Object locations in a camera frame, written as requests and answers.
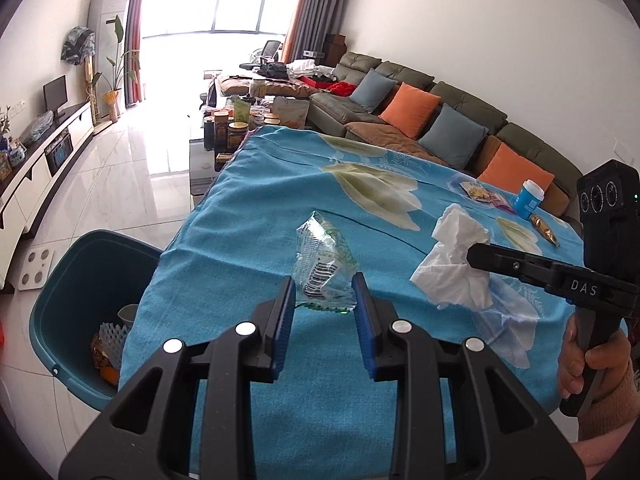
throw pillow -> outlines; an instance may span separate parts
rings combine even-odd
[[[518,155],[503,142],[478,180],[517,194],[525,180],[533,180],[546,191],[554,178],[553,174]]]
[[[372,113],[394,86],[396,86],[395,81],[384,77],[371,68],[349,99],[362,106],[367,112]]]
[[[464,170],[488,131],[489,128],[445,104],[431,129],[418,143],[454,170]]]
[[[380,114],[380,119],[410,139],[417,139],[439,103],[438,96],[402,83],[394,100]]]

beige sleeve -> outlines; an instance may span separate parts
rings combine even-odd
[[[634,382],[634,369],[629,361],[625,377],[610,396],[595,403],[589,411],[578,417],[578,440],[588,440],[638,418],[640,393]]]

trash can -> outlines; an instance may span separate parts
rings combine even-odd
[[[31,345],[47,369],[96,410],[116,394],[94,367],[91,339],[118,311],[139,303],[162,251],[110,231],[76,240],[50,274],[29,322]]]

computer monitor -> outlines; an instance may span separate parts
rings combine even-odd
[[[66,103],[66,77],[62,76],[55,79],[51,83],[47,83],[43,86],[44,91],[44,104],[47,111],[53,112],[53,120],[55,123],[59,123],[60,119],[66,115],[64,112],[60,113],[58,109]]]

red box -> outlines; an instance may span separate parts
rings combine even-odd
[[[300,81],[302,81],[304,84],[311,86],[311,88],[317,88],[319,90],[324,90],[326,88],[329,88],[329,86],[333,84],[333,83],[319,83],[317,81],[314,81],[313,79],[309,79],[305,75],[300,76]]]

